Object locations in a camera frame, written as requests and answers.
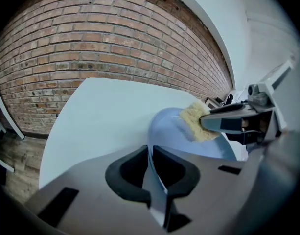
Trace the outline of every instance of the yellow sponge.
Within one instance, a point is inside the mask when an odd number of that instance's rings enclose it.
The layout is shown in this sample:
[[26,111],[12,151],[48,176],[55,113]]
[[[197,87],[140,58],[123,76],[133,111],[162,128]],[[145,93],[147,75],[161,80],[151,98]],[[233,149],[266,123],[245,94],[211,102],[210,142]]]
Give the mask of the yellow sponge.
[[201,126],[200,117],[208,114],[209,111],[199,101],[180,112],[180,117],[190,127],[197,142],[213,140],[220,135],[219,132],[209,131]]

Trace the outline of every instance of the white table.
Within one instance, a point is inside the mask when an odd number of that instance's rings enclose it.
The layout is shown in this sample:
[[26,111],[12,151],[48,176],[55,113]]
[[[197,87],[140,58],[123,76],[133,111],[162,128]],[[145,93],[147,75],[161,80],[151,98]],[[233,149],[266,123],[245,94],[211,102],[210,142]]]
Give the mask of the white table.
[[[11,118],[10,114],[8,113],[3,100],[1,98],[0,95],[0,108],[5,116],[5,118],[7,119],[7,121],[9,122],[9,124],[12,126],[12,128],[14,129],[14,131],[17,133],[17,135],[21,138],[24,139],[24,135],[22,134],[22,132],[20,131],[20,129],[17,127],[17,125],[15,124],[15,122],[13,121],[13,119]],[[4,133],[6,133],[5,128],[3,127],[2,123],[0,122],[0,132],[3,131]],[[4,163],[1,159],[0,159],[0,165],[3,166],[4,168],[6,168],[7,170],[9,170],[10,172],[14,172],[14,168],[10,167],[9,165],[7,165],[6,163]]]
[[[87,78],[70,97],[50,132],[39,188],[81,161],[124,148],[140,148],[147,143],[148,127],[158,111],[186,108],[196,100],[187,92],[171,88]],[[238,151],[234,153],[239,160]]]

